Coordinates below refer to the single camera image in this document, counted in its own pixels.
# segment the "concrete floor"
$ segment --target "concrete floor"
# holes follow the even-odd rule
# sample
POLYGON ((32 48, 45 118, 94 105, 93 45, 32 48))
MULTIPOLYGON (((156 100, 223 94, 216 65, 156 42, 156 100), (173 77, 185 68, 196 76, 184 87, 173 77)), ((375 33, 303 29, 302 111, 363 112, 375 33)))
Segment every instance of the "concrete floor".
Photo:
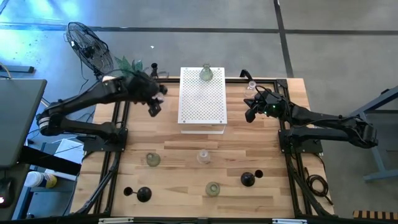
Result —
MULTIPOLYGON (((41 25, 80 21, 103 27, 195 27, 277 29, 271 0, 11 0, 0 22, 41 25)), ((280 0, 286 29, 397 30, 395 0, 280 0)), ((33 75, 45 78, 49 101, 79 92, 83 79, 80 61, 60 31, 0 30, 0 61, 32 65, 33 75)), ((142 58, 144 66, 157 62, 170 75, 180 67, 210 62, 236 77, 242 68, 256 77, 286 77, 279 34, 222 34, 176 32, 97 32, 113 55, 142 58)), ((396 35, 287 35, 294 77, 305 79, 312 110, 348 114, 398 84, 396 35)), ((83 74, 95 81, 90 69, 83 74)), ((396 108, 397 102, 390 107, 396 108)), ((90 110, 74 114, 74 118, 90 110)), ((36 141, 58 138, 37 136, 36 141)), ((353 210, 398 211, 398 179, 365 183, 362 176, 376 172, 370 150, 342 142, 322 142, 326 174, 341 217, 353 210)), ((391 153, 391 167, 396 163, 391 153)))

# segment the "white pegboard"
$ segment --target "white pegboard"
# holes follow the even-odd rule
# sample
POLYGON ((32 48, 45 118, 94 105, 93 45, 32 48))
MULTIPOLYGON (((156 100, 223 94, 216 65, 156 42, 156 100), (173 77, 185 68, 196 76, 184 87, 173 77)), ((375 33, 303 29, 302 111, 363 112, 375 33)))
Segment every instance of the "white pegboard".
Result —
POLYGON ((226 124, 224 68, 210 68, 213 78, 200 79, 203 68, 181 68, 179 124, 226 124))

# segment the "wooden tabletop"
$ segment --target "wooden tabletop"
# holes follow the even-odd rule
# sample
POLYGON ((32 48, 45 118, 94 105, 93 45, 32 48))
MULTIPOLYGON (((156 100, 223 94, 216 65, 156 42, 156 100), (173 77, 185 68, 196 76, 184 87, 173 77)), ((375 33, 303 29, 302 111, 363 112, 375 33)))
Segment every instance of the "wooden tabletop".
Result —
MULTIPOLYGON (((303 79, 287 80, 291 101, 309 108, 303 79)), ((257 115, 251 124, 246 122, 247 106, 243 103, 246 86, 226 85, 228 124, 224 134, 180 134, 177 124, 179 83, 167 84, 169 92, 161 104, 162 111, 155 118, 149 116, 147 105, 132 104, 127 120, 129 137, 119 166, 112 216, 293 217, 285 157, 280 153, 277 138, 279 122, 264 115, 257 115), (198 163, 200 149, 209 150, 209 164, 198 163), (146 164, 148 152, 161 156, 159 166, 146 164), (241 174, 254 173, 258 169, 263 171, 263 178, 256 179, 252 187, 243 186, 241 174), (219 196, 207 196, 205 186, 209 182, 220 184, 219 196), (124 196, 126 187, 134 191, 149 187, 152 198, 142 203, 134 194, 124 196)), ((113 108, 114 104, 97 105, 94 122, 111 121, 113 108)), ((96 152, 85 159, 71 212, 82 207, 98 185, 103 157, 104 153, 96 152)), ((303 154, 303 164, 311 174, 325 177, 317 157, 303 154)), ((299 190, 298 194, 300 208, 304 211, 299 190)), ((317 199, 333 213, 333 207, 325 198, 317 199)))

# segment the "fan guard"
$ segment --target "fan guard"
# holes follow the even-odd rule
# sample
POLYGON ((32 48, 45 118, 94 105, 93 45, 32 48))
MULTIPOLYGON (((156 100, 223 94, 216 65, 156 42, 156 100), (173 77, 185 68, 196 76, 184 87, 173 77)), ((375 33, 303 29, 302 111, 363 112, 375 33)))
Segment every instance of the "fan guard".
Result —
POLYGON ((95 76, 104 75, 113 69, 113 61, 108 45, 100 40, 94 32, 80 22, 70 22, 66 35, 69 44, 95 76))

